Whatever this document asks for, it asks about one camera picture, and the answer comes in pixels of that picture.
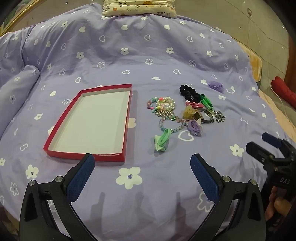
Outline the person's right hand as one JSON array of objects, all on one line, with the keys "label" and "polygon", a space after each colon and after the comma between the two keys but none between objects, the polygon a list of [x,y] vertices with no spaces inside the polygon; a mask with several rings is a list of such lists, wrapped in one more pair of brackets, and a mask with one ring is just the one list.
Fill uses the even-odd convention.
[{"label": "person's right hand", "polygon": [[291,201],[287,201],[278,195],[278,188],[273,186],[269,196],[269,204],[265,211],[265,220],[270,220],[275,212],[281,214],[283,218],[286,218],[294,202],[295,197]]}]

